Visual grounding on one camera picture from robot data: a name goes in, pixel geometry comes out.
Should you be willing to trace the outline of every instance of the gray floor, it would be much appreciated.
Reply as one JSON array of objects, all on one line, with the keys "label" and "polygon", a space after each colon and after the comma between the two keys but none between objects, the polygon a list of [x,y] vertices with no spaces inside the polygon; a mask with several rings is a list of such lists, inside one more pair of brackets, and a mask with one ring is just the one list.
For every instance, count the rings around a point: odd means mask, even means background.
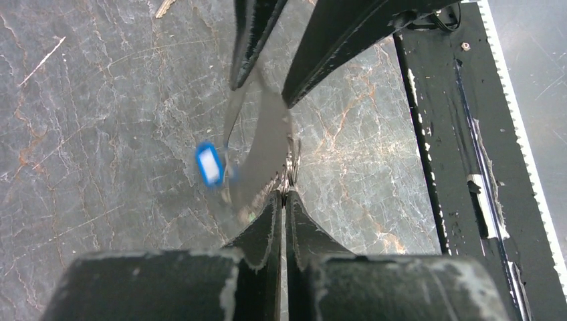
[{"label": "gray floor", "polygon": [[490,0],[563,258],[567,257],[567,1]]},{"label": "gray floor", "polygon": [[[220,143],[232,6],[177,1],[155,20],[159,4],[0,4],[0,319],[37,319],[81,253],[218,247],[243,228],[193,160],[196,143]],[[274,30],[273,87],[312,8],[289,1]],[[293,112],[300,193],[327,231],[360,253],[439,250],[391,39]],[[233,135],[242,151],[255,115],[251,95]]]}]

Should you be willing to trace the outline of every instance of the blue and white tag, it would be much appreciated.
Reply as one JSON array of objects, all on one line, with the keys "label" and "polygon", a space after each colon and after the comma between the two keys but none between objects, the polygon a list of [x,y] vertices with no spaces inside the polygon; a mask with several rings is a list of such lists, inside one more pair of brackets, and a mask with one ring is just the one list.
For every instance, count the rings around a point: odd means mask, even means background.
[{"label": "blue and white tag", "polygon": [[195,160],[206,186],[218,187],[223,184],[225,171],[215,145],[210,142],[199,144],[195,152]]}]

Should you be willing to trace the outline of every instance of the wood splinter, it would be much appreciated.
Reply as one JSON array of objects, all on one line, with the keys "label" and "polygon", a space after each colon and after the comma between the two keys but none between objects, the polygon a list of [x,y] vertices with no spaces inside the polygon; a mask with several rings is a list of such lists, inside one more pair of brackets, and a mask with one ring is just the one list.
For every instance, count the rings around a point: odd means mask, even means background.
[{"label": "wood splinter", "polygon": [[169,10],[171,4],[175,1],[176,0],[163,0],[160,8],[158,9],[158,11],[156,11],[156,19],[163,17],[163,15]]}]

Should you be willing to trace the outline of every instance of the black strip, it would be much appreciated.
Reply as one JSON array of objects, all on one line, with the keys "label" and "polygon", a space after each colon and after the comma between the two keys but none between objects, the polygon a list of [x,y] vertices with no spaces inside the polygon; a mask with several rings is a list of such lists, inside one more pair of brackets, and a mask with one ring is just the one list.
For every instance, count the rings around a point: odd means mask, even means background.
[{"label": "black strip", "polygon": [[[395,37],[441,249],[481,261],[510,315],[519,316],[502,260],[507,254],[520,267],[533,316],[557,320],[567,315],[567,304],[476,4],[462,5],[461,23],[451,34],[404,29]],[[469,51],[461,47],[465,42]],[[498,189],[498,201],[511,238],[503,243],[480,237],[467,186],[467,175],[480,172],[465,99],[479,121],[494,180],[505,184]]]}]

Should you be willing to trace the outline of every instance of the white perforated edge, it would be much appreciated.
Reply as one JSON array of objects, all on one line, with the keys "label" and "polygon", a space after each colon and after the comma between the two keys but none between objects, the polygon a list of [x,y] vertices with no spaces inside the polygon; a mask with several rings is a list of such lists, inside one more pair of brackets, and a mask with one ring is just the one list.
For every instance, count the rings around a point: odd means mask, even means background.
[{"label": "white perforated edge", "polygon": [[551,215],[549,212],[548,204],[546,202],[546,198],[544,196],[544,191],[540,182],[540,177],[536,168],[536,162],[534,161],[532,149],[530,148],[530,144],[528,142],[528,135],[526,134],[524,122],[522,121],[520,108],[518,107],[516,95],[514,94],[514,89],[512,88],[512,82],[508,74],[508,68],[506,67],[504,54],[502,52],[502,47],[500,46],[500,40],[498,40],[498,34],[496,32],[496,26],[494,25],[490,6],[488,5],[488,1],[486,0],[463,1],[463,3],[466,2],[477,2],[480,13],[483,17],[484,28],[486,29],[486,34],[488,36],[488,43],[490,45],[490,48],[492,49],[492,56],[494,57],[494,61],[496,62],[496,68],[498,70],[498,75],[500,76],[502,89],[504,90],[504,95],[506,96],[506,100],[508,102],[510,115],[512,116],[512,120],[514,122],[516,136],[518,137],[518,144],[520,145],[522,154],[524,155],[524,162],[526,162],[526,167],[528,168],[528,173],[530,174],[532,188],[534,190],[536,201],[538,202],[542,221],[544,222],[544,228],[546,229],[551,252],[553,254],[553,260],[555,261],[555,270],[559,275],[559,280],[563,288],[563,294],[565,295],[565,299],[567,300],[567,268],[565,266],[565,261],[563,260],[561,248],[559,247],[557,234],[551,220]]}]

